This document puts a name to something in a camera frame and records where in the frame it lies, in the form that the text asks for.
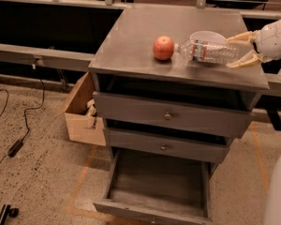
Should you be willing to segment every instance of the open drawer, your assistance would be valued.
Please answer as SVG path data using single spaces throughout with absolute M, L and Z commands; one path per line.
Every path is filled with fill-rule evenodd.
M 156 224 L 214 224 L 208 219 L 207 163 L 117 150 L 96 210 Z

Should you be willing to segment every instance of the speckled floor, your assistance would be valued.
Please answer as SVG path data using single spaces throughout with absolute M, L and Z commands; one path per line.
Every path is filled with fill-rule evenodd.
M 0 159 L 26 132 L 23 110 L 40 104 L 38 80 L 0 78 L 0 89 L 9 101 L 0 118 Z M 56 118 L 67 93 L 61 85 L 46 83 L 41 109 L 28 112 L 31 132 L 23 148 L 0 165 L 0 211 L 9 203 L 20 209 L 8 224 L 144 224 L 96 212 L 107 184 L 110 156 L 106 148 L 71 142 L 65 118 Z M 7 94 L 0 92 L 0 112 Z M 281 155 L 281 132 L 266 116 L 253 122 L 234 141 L 225 161 L 210 181 L 211 217 L 221 225 L 261 225 L 269 180 Z

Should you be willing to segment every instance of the gray surface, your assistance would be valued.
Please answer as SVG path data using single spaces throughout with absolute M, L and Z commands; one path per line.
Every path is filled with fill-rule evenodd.
M 229 151 L 224 145 L 154 136 L 122 129 L 105 128 L 104 134 L 108 145 L 217 164 L 224 160 Z
M 241 138 L 251 112 L 94 92 L 98 115 L 131 123 Z
M 178 53 L 166 62 L 154 58 L 153 43 L 157 37 L 169 36 L 174 42 L 181 43 L 201 30 L 214 31 L 228 38 L 246 31 L 246 28 L 238 12 L 193 7 L 128 7 L 111 29 L 89 68 L 92 72 L 121 73 L 216 87 L 268 89 L 260 67 L 235 70 L 223 65 L 187 63 Z

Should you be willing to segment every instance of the plastic bottle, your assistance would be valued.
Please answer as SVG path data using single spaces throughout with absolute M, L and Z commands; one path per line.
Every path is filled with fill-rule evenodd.
M 175 51 L 187 60 L 216 64 L 231 63 L 239 56 L 237 47 L 233 45 L 196 39 L 175 44 Z

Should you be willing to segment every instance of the open cardboard box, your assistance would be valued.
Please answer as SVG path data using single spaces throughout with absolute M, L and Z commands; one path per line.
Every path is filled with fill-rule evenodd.
M 77 81 L 59 114 L 65 113 L 71 141 L 105 146 L 102 118 L 97 118 L 96 128 L 93 128 L 95 118 L 85 115 L 86 104 L 93 98 L 94 90 L 92 75 L 87 72 Z

